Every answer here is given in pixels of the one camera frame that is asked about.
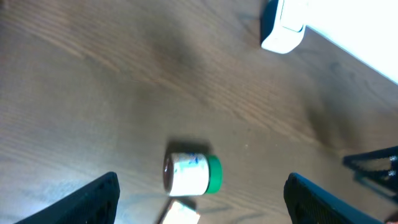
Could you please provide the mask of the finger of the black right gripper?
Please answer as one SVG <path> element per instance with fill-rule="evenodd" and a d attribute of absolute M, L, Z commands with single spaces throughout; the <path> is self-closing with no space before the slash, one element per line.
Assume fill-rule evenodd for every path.
<path fill-rule="evenodd" d="M 343 165 L 356 175 L 397 193 L 397 146 L 345 156 Z"/>

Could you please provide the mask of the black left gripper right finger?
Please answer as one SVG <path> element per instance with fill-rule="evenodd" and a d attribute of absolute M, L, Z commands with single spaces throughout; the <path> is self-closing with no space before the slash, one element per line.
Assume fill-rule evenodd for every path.
<path fill-rule="evenodd" d="M 289 174 L 284 200 L 292 223 L 362 224 L 380 221 L 348 205 L 298 173 Z"/>

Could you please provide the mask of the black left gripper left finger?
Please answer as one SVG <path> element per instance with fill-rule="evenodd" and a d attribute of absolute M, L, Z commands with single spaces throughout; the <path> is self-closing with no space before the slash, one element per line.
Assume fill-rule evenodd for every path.
<path fill-rule="evenodd" d="M 17 224 L 113 224 L 119 196 L 118 176 L 107 172 Z"/>

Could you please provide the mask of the orange tissue pack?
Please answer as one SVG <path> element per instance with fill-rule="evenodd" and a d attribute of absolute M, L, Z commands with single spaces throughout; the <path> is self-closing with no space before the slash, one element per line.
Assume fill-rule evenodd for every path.
<path fill-rule="evenodd" d="M 198 224 L 201 215 L 188 204 L 172 199 L 161 213 L 157 224 Z"/>

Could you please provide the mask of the green lid jar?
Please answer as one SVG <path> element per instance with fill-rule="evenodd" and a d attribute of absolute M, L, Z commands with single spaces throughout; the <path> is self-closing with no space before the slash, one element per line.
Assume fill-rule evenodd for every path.
<path fill-rule="evenodd" d="M 223 168 L 215 155 L 175 152 L 164 159 L 163 181 L 171 197 L 215 194 L 223 183 Z"/>

